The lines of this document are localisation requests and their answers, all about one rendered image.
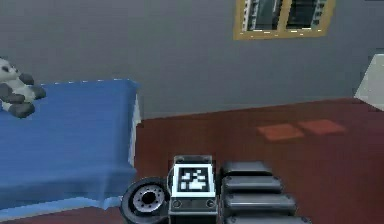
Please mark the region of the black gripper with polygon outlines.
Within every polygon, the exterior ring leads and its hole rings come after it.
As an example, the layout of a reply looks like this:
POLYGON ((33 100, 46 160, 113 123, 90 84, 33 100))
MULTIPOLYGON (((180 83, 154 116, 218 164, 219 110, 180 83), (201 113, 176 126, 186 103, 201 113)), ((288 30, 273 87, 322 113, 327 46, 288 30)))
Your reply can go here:
POLYGON ((123 194, 120 213, 124 224, 167 224, 169 192, 160 177, 146 177, 123 194))

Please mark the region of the blue bed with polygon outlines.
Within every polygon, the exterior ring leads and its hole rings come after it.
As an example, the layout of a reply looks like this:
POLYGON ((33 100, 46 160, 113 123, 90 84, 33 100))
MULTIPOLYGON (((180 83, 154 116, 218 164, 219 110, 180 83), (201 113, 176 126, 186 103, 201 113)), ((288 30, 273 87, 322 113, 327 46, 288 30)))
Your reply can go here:
POLYGON ((0 111, 0 210, 76 200, 113 206, 135 176, 138 84, 129 79, 44 86, 36 111, 0 111))

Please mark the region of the white and grey panda plush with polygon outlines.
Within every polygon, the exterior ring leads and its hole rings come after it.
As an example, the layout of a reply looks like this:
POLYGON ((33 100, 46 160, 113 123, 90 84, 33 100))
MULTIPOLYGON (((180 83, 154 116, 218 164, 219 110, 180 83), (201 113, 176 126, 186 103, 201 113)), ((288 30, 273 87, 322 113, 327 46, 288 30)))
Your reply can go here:
POLYGON ((0 107, 16 118, 26 118, 35 112, 33 102, 46 97, 46 91, 34 78, 19 71, 0 57, 0 107))

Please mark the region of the yellow framed window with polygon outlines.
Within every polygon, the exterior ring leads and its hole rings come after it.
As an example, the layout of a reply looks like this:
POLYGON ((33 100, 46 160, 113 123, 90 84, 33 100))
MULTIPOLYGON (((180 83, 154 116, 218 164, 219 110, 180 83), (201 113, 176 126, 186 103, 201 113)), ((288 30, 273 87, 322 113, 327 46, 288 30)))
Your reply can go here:
POLYGON ((336 0, 236 0, 234 40, 322 37, 336 0))

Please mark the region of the pale grey cabinet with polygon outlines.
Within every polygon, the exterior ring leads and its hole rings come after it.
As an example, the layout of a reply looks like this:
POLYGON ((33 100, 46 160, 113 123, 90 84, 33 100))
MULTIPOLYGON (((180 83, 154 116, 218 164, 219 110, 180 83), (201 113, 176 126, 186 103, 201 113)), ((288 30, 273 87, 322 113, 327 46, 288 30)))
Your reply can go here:
POLYGON ((384 53, 372 57, 354 97, 384 112, 384 53))

